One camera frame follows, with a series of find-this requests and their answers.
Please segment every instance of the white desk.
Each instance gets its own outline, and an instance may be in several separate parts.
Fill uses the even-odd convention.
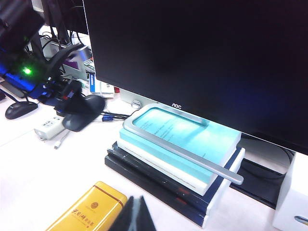
[[[101,180],[127,197],[144,196],[158,231],[198,231],[194,223],[104,164],[107,149],[117,140],[122,121],[92,122],[71,132],[55,150],[40,141],[33,127],[55,115],[52,107],[16,120],[4,117],[13,102],[0,102],[0,231],[43,231],[95,182]],[[114,113],[130,113],[116,97],[108,102]],[[273,231],[274,210],[228,188],[207,224],[208,231]]]

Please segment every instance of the white cube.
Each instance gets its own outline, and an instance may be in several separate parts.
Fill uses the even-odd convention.
[[[282,182],[273,226],[308,231],[308,156],[296,153]]]

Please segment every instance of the power strip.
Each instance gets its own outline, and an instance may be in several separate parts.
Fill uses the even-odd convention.
[[[39,136],[40,140],[51,140],[60,132],[65,130],[62,125],[63,117],[54,116],[52,119],[47,120],[45,123],[37,128],[34,128],[35,133]]]

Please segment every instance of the green led light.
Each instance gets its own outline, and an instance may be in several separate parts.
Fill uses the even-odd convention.
[[[26,75],[30,75],[32,73],[31,69],[29,69],[28,67],[25,67],[23,69],[23,72],[26,74]]]

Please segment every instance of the computer mouse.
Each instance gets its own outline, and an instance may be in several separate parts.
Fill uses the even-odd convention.
[[[5,112],[5,117],[7,119],[16,119],[33,110],[37,109],[38,105],[34,102],[21,101],[13,103]]]

